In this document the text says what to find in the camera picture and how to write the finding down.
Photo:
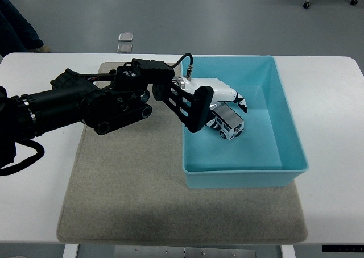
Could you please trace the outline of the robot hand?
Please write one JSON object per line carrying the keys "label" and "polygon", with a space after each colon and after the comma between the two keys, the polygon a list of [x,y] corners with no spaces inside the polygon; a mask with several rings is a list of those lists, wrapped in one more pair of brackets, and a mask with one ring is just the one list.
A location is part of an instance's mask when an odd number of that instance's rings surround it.
{"label": "robot hand", "polygon": [[227,105],[228,102],[233,102],[247,113],[246,100],[235,89],[217,78],[179,77],[176,81],[183,91],[190,94],[202,86],[213,89],[210,111],[205,121],[207,127],[218,131],[224,139],[232,139],[244,131],[243,118]]}

